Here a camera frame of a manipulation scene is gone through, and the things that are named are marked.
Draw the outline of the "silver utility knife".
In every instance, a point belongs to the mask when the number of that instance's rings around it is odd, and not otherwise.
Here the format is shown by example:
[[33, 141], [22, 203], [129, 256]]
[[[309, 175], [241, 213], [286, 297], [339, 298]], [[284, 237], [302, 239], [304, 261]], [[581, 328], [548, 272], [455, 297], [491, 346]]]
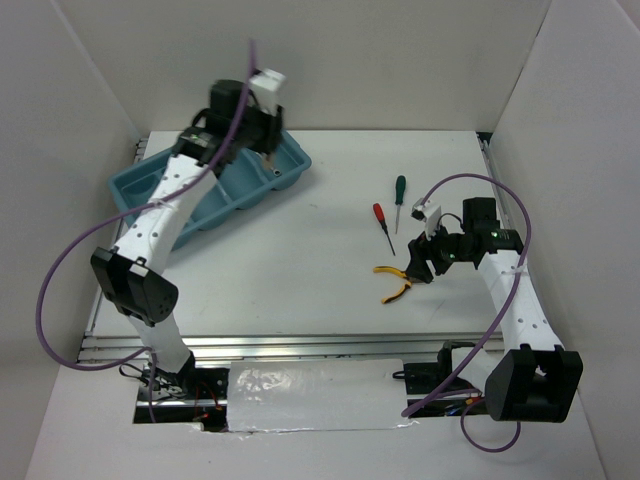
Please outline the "silver utility knife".
[[274, 153], [264, 153], [261, 155], [261, 165], [262, 168], [266, 171], [274, 172], [276, 170], [275, 167], [275, 154]]

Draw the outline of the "green handled screwdriver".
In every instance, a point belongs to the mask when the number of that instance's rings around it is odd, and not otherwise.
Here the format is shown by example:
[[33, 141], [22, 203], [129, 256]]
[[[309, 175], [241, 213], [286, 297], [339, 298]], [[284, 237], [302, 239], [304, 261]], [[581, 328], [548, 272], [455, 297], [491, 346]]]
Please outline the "green handled screwdriver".
[[400, 221], [401, 209], [404, 204], [404, 195], [406, 191], [406, 185], [407, 185], [406, 177], [404, 175], [399, 175], [395, 181], [395, 201], [394, 201], [394, 205], [396, 209], [395, 228], [394, 228], [395, 233], [398, 233], [398, 230], [399, 230], [399, 221]]

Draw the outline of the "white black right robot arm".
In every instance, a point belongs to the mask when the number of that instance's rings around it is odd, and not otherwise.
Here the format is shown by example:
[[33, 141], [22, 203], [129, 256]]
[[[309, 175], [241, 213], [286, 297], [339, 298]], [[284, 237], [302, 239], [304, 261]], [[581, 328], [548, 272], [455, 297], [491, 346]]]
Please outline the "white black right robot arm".
[[438, 385], [455, 392], [469, 382], [483, 393], [487, 411], [496, 421], [563, 422], [583, 363], [551, 328], [523, 262], [520, 235], [501, 227], [495, 200], [464, 200], [460, 232], [450, 233], [442, 225], [437, 204], [416, 203], [411, 215], [423, 222], [424, 231], [408, 245], [409, 279], [428, 284], [455, 263], [470, 263], [503, 315], [502, 358], [495, 359], [472, 343], [448, 342], [438, 355]]

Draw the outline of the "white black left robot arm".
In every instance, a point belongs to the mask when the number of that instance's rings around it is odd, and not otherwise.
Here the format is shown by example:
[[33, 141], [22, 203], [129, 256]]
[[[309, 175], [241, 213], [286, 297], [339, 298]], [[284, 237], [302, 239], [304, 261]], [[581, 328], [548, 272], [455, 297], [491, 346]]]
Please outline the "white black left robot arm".
[[278, 96], [285, 81], [271, 70], [245, 83], [217, 81], [209, 107], [177, 137], [149, 208], [112, 247], [98, 248], [91, 257], [104, 297], [129, 319], [149, 351], [150, 386], [176, 399], [193, 394], [198, 376], [173, 315], [178, 289], [162, 274], [191, 214], [239, 151], [274, 154], [282, 139]]

